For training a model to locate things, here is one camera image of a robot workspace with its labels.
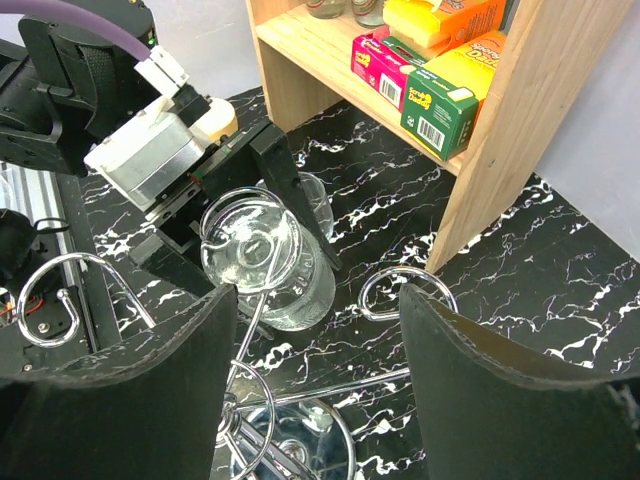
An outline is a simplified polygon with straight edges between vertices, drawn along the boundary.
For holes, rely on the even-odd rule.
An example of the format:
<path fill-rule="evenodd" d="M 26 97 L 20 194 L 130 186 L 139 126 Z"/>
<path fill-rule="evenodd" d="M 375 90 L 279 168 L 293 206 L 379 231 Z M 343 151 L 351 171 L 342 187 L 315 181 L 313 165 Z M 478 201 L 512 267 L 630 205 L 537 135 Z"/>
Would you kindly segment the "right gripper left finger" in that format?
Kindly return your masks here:
<path fill-rule="evenodd" d="M 5 479 L 206 479 L 237 322 L 234 287 L 57 369 L 1 379 Z"/>

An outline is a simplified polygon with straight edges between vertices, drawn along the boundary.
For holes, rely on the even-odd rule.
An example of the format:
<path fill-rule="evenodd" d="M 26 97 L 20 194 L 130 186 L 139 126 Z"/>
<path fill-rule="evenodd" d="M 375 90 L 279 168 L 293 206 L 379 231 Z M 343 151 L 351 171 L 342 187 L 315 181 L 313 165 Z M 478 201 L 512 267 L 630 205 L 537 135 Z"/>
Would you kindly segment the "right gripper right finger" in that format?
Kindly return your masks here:
<path fill-rule="evenodd" d="M 431 479 L 635 479 L 639 378 L 514 342 L 403 286 L 399 313 Z"/>

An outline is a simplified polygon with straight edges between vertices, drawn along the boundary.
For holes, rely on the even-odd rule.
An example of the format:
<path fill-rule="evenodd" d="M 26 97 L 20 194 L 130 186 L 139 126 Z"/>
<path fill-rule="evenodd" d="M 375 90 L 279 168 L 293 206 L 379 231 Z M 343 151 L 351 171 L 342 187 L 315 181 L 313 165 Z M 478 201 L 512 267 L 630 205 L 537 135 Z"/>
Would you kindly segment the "round yellow wooden coaster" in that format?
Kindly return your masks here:
<path fill-rule="evenodd" d="M 209 139 L 219 145 L 223 138 L 232 136 L 238 131 L 238 119 L 233 105 L 221 98 L 207 99 L 209 110 L 191 127 L 191 131 L 200 140 Z"/>

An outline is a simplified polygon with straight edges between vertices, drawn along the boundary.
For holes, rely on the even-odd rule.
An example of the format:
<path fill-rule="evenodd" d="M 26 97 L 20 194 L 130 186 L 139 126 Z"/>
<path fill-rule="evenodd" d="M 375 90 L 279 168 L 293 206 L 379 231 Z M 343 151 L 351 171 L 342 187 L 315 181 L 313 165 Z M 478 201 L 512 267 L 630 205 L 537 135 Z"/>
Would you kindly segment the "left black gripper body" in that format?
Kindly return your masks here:
<path fill-rule="evenodd" d="M 249 147 L 249 141 L 257 133 L 256 126 L 245 133 L 232 135 L 208 151 L 184 178 L 178 180 L 173 193 L 152 212 L 153 233 L 159 233 L 184 250 L 189 241 L 200 241 L 201 218 L 210 204 L 233 189 L 264 181 Z"/>

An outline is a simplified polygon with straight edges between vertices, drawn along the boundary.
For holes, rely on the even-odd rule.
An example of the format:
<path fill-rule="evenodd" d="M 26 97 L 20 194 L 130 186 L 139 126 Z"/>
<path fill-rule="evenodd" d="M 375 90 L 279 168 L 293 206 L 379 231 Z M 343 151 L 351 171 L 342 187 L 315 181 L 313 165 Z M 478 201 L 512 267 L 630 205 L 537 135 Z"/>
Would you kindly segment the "ribbed goblet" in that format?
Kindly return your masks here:
<path fill-rule="evenodd" d="M 334 302 L 334 273 L 315 237 L 262 195 L 209 209 L 201 263 L 214 286 L 236 287 L 242 313 L 253 315 L 265 297 L 261 321 L 279 331 L 314 327 Z"/>

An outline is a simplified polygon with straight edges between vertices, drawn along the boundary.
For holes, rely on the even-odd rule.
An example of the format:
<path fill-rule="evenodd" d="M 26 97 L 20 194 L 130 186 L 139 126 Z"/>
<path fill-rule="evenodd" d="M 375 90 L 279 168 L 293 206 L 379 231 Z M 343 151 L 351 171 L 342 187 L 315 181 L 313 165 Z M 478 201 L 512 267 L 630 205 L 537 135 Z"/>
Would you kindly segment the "chrome wine glass rack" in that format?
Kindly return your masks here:
<path fill-rule="evenodd" d="M 279 395 L 366 379 L 406 366 L 400 326 L 371 322 L 356 297 L 383 268 L 427 262 L 448 201 L 445 185 L 333 188 L 333 243 L 342 261 L 328 316 L 310 330 L 256 336 L 247 359 Z M 63 200 L 75 247 L 110 261 L 156 320 L 193 303 L 193 296 L 136 268 L 130 252 L 151 234 L 141 213 L 103 182 L 82 186 Z M 408 380 L 394 380 L 329 398 L 355 437 L 360 479 L 422 479 L 427 474 L 416 407 Z"/>

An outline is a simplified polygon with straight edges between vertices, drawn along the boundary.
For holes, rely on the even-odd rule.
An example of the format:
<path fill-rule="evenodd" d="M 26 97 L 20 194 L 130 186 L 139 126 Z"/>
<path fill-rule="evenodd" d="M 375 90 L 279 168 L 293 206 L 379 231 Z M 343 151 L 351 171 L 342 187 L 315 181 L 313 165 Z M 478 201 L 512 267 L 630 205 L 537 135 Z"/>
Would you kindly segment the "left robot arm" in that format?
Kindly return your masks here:
<path fill-rule="evenodd" d="M 21 45 L 1 45 L 1 157 L 32 170 L 99 172 L 153 225 L 130 253 L 141 270 L 193 294 L 205 209 L 257 182 L 341 267 L 308 200 L 285 133 L 240 132 L 233 106 L 200 94 L 160 46 L 142 1 L 5 1 Z"/>

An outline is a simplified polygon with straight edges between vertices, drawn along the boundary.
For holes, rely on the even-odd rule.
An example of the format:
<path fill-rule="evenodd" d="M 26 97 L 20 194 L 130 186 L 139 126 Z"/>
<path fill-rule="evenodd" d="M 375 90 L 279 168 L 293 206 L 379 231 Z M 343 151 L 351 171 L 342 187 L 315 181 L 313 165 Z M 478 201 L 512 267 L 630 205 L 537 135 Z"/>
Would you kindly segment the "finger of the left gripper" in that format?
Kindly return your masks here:
<path fill-rule="evenodd" d="M 200 246 L 199 240 L 191 240 L 180 250 L 159 233 L 151 233 L 128 256 L 142 271 L 200 298 L 215 289 L 203 271 Z"/>
<path fill-rule="evenodd" d="M 259 123 L 249 141 L 251 154 L 269 191 L 274 193 L 296 219 L 315 237 L 333 270 L 342 262 L 325 237 L 302 186 L 287 135 L 273 123 Z"/>

